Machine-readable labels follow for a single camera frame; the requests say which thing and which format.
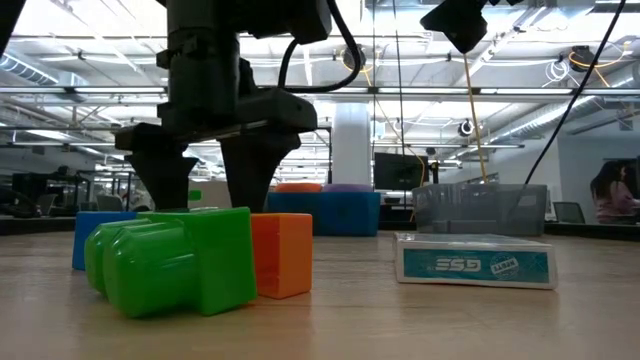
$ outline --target table surface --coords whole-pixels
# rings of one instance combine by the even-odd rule
[[[316,238],[311,293],[131,320],[72,234],[0,238],[0,359],[638,359],[640,244],[544,238],[556,291],[398,284],[391,234]]]

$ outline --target blue block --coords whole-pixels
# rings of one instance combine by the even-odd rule
[[[76,215],[76,233],[73,240],[71,267],[76,270],[84,270],[84,243],[98,225],[114,221],[133,220],[136,215],[137,213],[135,212],[79,212]]]
[[[376,236],[380,194],[375,192],[269,193],[267,211],[313,216],[318,236]]]

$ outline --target woman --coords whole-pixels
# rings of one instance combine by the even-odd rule
[[[635,224],[635,208],[640,201],[633,198],[624,184],[626,168],[608,161],[591,181],[591,195],[596,205],[596,216],[601,224]]]

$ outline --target transparent plastic bin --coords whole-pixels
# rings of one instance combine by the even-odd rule
[[[540,236],[546,185],[437,184],[413,190],[418,231]]]

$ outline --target white column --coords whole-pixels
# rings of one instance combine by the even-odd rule
[[[371,185],[367,103],[338,103],[333,118],[333,183]]]

